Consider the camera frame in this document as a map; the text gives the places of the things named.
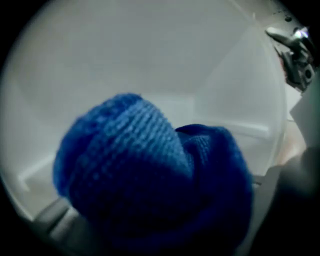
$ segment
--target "white plastic surface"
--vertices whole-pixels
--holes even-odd
[[[156,104],[174,128],[229,128],[263,175],[286,118],[277,58],[230,1],[55,1],[25,29],[2,74],[2,177],[34,217],[57,197],[51,166],[67,128],[121,92]]]

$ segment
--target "knitted texture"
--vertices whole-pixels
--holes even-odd
[[[200,124],[174,130],[132,93],[75,121],[56,154],[53,183],[113,248],[131,253],[212,237],[210,245],[230,251],[251,216],[251,176],[231,134]]]

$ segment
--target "blue fabric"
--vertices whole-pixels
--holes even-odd
[[[75,121],[56,154],[53,183],[107,242],[133,253],[211,236],[232,250],[251,216],[251,175],[232,135],[200,124],[174,130],[132,93]]]

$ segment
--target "knit beanie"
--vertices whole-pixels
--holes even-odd
[[[251,217],[251,175],[230,132],[201,124],[174,130],[133,93],[75,121],[53,183],[108,245],[127,253],[190,246],[231,253]]]

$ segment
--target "blue cloth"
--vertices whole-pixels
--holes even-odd
[[[192,124],[174,130],[159,109],[132,93],[79,117],[53,165],[58,193],[113,248],[132,253],[213,237],[213,247],[234,249],[248,229],[251,182],[225,128]]]

